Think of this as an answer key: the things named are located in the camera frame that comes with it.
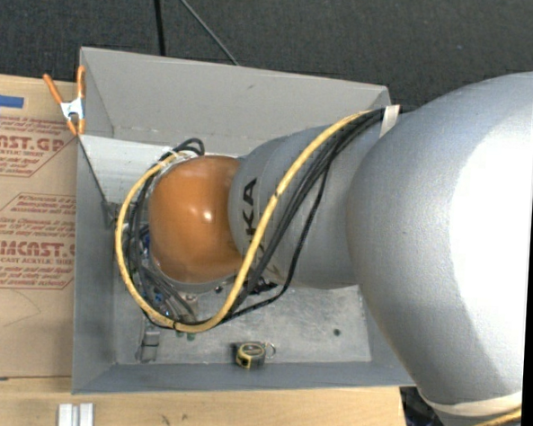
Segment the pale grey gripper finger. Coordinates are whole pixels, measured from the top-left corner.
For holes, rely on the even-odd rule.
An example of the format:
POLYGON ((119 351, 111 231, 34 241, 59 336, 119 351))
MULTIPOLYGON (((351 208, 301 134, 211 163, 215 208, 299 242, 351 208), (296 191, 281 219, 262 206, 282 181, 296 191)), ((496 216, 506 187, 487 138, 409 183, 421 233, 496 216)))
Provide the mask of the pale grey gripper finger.
POLYGON ((140 361, 155 361, 160 342, 160 331, 152 327, 146 328, 143 334, 143 340, 140 344, 140 361))

